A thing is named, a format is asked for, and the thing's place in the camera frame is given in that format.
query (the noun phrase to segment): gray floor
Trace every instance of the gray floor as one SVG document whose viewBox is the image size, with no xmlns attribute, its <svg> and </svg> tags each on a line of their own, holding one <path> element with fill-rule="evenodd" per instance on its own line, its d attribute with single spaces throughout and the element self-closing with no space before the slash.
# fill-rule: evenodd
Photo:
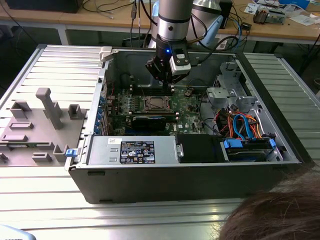
<svg viewBox="0 0 320 240">
<path fill-rule="evenodd" d="M 58 33 L 54 29 L 39 29 L 39 28 L 25 28 L 26 31 L 39 43 L 39 44 L 60 44 Z M 102 32 L 102 42 L 99 43 L 98 32 L 96 31 L 81 31 L 69 30 L 68 36 L 72 45 L 82 46 L 115 46 L 120 47 L 122 39 L 128 38 L 129 33 L 119 32 Z M 245 46 L 244 52 L 252 52 L 255 46 L 254 41 L 248 41 Z M 20 69 L 23 67 L 31 53 L 35 49 L 35 44 L 21 29 L 16 28 L 14 37 L 11 39 L 0 41 L 0 96 L 5 92 L 4 89 L 8 88 L 11 82 L 15 79 Z M 259 53 L 268 53 L 272 47 L 270 42 L 261 42 L 257 51 Z M 281 54 L 290 65 L 297 71 L 306 56 L 307 46 L 300 49 L 296 44 L 284 44 L 279 46 L 275 53 Z M 316 93 L 318 89 L 314 85 L 314 79 L 320 77 L 319 59 L 312 62 L 309 68 L 305 71 L 302 78 L 306 84 Z"/>
</svg>

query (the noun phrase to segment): desk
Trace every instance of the desk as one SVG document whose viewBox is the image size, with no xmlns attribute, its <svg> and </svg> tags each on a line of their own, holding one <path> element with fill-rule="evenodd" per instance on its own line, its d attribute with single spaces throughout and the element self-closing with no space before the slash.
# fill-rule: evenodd
<svg viewBox="0 0 320 240">
<path fill-rule="evenodd" d="M 256 24 L 253 21 L 253 14 L 244 13 L 245 6 L 251 2 L 249 0 L 234 0 L 235 9 L 243 22 L 251 24 L 251 30 L 248 35 L 249 41 L 264 41 L 275 43 L 291 43 L 291 44 L 314 44 L 320 34 L 319 26 L 312 24 L 304 26 L 289 18 L 286 18 L 284 24 L 266 23 Z M 319 6 L 310 4 L 308 11 L 320 11 Z M 219 38 L 225 38 L 236 34 L 235 27 L 232 21 L 228 21 L 226 28 L 221 29 Z"/>
<path fill-rule="evenodd" d="M 131 26 L 131 9 L 132 6 L 125 6 L 114 10 L 112 16 L 114 19 L 102 16 L 95 12 L 88 12 L 83 8 L 79 9 L 78 13 L 62 13 L 49 11 L 32 11 L 32 10 L 12 10 L 3 2 L 7 11 L 24 27 L 35 28 L 52 28 L 58 31 L 61 44 L 69 45 L 66 30 L 91 30 L 101 32 L 125 32 L 130 31 Z M 111 0 L 96 0 L 97 4 L 108 3 Z M 235 0 L 235 8 L 239 16 L 244 19 L 244 22 L 252 24 L 249 41 L 265 41 L 276 43 L 296 43 L 296 44 L 314 44 L 320 29 L 315 25 L 304 26 L 290 19 L 286 19 L 284 24 L 267 23 L 264 25 L 253 23 L 253 15 L 244 13 L 244 6 L 249 0 Z M 119 0 L 116 4 L 106 6 L 103 9 L 110 9 L 128 4 L 129 0 Z M 88 9 L 95 10 L 93 1 L 86 5 Z M 310 5 L 308 11 L 320 11 L 320 7 Z M 146 33 L 149 28 L 149 20 L 141 8 L 141 33 Z M 0 7 L 0 25 L 14 26 L 16 25 L 6 12 Z M 138 32 L 138 19 L 134 21 L 133 33 Z M 218 31 L 217 38 L 225 38 L 230 35 L 235 35 L 233 22 L 228 21 L 225 29 Z"/>
</svg>

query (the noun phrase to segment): table leg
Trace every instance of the table leg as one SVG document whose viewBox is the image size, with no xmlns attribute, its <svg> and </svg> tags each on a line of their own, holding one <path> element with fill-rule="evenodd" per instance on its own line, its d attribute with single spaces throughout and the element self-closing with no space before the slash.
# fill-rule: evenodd
<svg viewBox="0 0 320 240">
<path fill-rule="evenodd" d="M 61 45 L 69 45 L 69 39 L 68 39 L 66 27 L 61 25 L 57 28 L 57 31 L 59 33 Z"/>
<path fill-rule="evenodd" d="M 254 48 L 253 48 L 253 53 L 256 53 L 257 52 L 257 49 L 258 49 L 258 47 L 259 47 L 259 45 L 260 45 L 260 42 L 259 41 L 256 41 L 255 42 L 255 45 L 254 45 Z"/>
<path fill-rule="evenodd" d="M 98 43 L 99 44 L 103 44 L 104 43 L 104 41 L 102 39 L 102 32 L 101 31 L 98 31 Z"/>
</svg>

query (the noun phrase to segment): circuit board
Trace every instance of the circuit board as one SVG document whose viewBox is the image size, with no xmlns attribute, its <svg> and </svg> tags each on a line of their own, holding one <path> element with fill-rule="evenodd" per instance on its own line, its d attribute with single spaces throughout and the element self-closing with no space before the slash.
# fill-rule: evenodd
<svg viewBox="0 0 320 240">
<path fill-rule="evenodd" d="M 172 96 L 132 95 L 128 89 L 116 92 L 109 108 L 110 135 L 114 136 L 174 136 L 176 134 L 204 134 L 197 94 L 185 96 L 185 89 L 176 89 Z M 137 116 L 165 119 L 161 131 L 136 131 L 132 121 Z"/>
</svg>

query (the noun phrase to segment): person's hair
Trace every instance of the person's hair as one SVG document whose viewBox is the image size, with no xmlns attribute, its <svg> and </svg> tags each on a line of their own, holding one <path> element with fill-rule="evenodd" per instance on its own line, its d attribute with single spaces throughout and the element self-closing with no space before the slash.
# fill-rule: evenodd
<svg viewBox="0 0 320 240">
<path fill-rule="evenodd" d="M 228 217 L 219 240 L 320 240 L 318 176 L 249 197 Z"/>
</svg>

